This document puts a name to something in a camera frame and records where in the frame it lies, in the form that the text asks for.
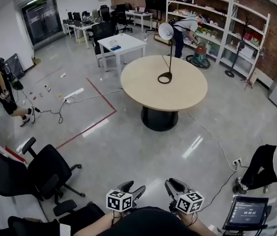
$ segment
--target white lamp shade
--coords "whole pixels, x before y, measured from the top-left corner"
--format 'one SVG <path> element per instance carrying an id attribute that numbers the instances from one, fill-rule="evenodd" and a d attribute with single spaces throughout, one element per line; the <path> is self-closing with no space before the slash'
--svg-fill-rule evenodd
<path id="1" fill-rule="evenodd" d="M 170 40 L 173 37 L 173 28 L 168 23 L 162 23 L 158 28 L 159 36 L 164 40 Z"/>

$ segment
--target black table base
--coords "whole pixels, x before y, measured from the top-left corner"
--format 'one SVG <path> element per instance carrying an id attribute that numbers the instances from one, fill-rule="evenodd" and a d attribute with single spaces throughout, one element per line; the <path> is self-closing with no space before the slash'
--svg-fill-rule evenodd
<path id="1" fill-rule="evenodd" d="M 143 106 L 140 117 L 145 126 L 151 130 L 167 131 L 177 124 L 179 116 L 178 111 L 165 112 Z"/>

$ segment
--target electrical outlet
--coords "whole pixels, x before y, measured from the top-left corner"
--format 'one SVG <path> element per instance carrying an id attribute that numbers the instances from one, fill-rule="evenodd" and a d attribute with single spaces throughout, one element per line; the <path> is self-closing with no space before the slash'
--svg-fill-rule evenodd
<path id="1" fill-rule="evenodd" d="M 237 166 L 239 166 L 241 162 L 242 162 L 242 159 L 241 159 L 241 158 L 238 158 L 238 159 L 236 159 L 236 160 L 234 160 L 234 161 L 232 162 L 232 165 L 236 165 L 236 164 L 237 164 Z"/>

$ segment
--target light wood tabletop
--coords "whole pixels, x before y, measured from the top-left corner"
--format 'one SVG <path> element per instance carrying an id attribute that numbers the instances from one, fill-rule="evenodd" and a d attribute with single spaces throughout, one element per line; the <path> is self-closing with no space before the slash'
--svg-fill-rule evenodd
<path id="1" fill-rule="evenodd" d="M 169 56 L 146 56 L 128 64 L 121 74 L 124 91 L 145 107 L 160 111 L 179 111 L 200 102 L 207 92 L 203 73 L 185 60 L 172 58 L 172 81 L 158 82 L 169 69 Z"/>

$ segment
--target hand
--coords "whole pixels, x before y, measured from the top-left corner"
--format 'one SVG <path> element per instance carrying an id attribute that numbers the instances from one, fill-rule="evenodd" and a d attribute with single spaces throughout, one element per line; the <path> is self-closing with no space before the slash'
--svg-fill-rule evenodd
<path id="1" fill-rule="evenodd" d="M 181 211 L 178 211 L 178 216 L 181 218 L 182 222 L 187 226 L 190 224 L 193 220 L 194 213 L 191 214 L 185 214 Z"/>

